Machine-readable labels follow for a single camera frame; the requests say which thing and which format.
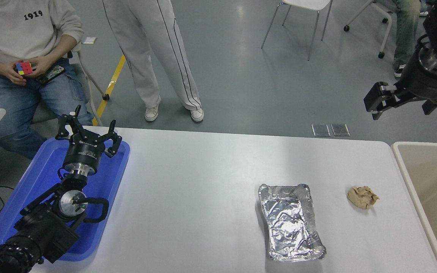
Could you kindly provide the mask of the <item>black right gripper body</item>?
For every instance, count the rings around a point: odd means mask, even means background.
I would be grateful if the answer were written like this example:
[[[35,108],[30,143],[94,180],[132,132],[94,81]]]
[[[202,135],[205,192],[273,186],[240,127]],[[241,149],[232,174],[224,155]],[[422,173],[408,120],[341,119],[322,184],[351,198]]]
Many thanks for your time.
[[[437,75],[404,71],[398,81],[398,98],[403,102],[437,99]]]

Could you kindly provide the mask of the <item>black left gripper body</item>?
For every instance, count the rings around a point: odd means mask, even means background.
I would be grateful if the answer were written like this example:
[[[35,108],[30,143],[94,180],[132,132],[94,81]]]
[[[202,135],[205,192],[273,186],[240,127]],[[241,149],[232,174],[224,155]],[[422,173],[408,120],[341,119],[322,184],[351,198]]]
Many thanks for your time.
[[[81,138],[80,136],[73,136],[69,140],[69,147],[63,167],[65,170],[70,171],[71,165],[80,163],[90,167],[92,171],[97,171],[104,150],[105,145],[103,141],[91,137]]]

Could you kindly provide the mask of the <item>person's left hand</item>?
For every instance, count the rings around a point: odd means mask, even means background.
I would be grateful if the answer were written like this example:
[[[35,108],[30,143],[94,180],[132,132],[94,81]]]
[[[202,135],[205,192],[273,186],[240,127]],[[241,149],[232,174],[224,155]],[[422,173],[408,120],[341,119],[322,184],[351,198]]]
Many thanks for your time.
[[[45,74],[58,59],[59,57],[49,54],[46,56],[39,56],[27,60],[33,66],[35,66],[35,70],[32,73],[26,75],[25,77],[36,78],[38,76],[41,76],[42,74]]]

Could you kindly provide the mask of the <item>person's right hand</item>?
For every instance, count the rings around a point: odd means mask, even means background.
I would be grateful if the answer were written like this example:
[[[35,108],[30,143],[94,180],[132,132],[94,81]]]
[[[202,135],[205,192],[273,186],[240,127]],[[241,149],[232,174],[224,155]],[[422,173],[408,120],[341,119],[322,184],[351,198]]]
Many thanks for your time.
[[[13,84],[15,85],[26,85],[26,79],[20,75],[18,72],[14,71],[16,68],[16,63],[1,63],[0,64],[0,75],[5,76],[7,79],[9,79]]]

